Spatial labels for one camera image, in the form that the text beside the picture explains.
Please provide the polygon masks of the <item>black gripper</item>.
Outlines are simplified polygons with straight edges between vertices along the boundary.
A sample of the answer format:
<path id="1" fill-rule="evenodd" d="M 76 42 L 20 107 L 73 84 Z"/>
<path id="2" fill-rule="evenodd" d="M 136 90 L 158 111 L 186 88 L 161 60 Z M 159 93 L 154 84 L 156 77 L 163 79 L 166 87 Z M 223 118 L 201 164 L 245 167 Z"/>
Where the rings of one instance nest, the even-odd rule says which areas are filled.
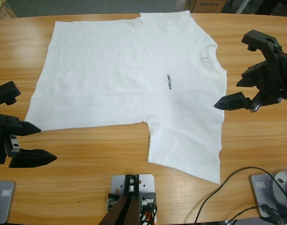
<path id="1" fill-rule="evenodd" d="M 43 149 L 20 149 L 17 136 L 40 133 L 34 124 L 18 117 L 0 114 L 0 165 L 11 158 L 9 168 L 35 168 L 47 165 L 57 156 Z"/>
<path id="2" fill-rule="evenodd" d="M 249 109 L 257 112 L 260 107 L 287 100 L 287 54 L 281 54 L 276 63 L 263 61 L 248 67 L 237 82 L 237 87 L 254 87 L 259 90 L 251 100 L 242 92 L 223 96 L 214 107 L 220 110 Z"/>

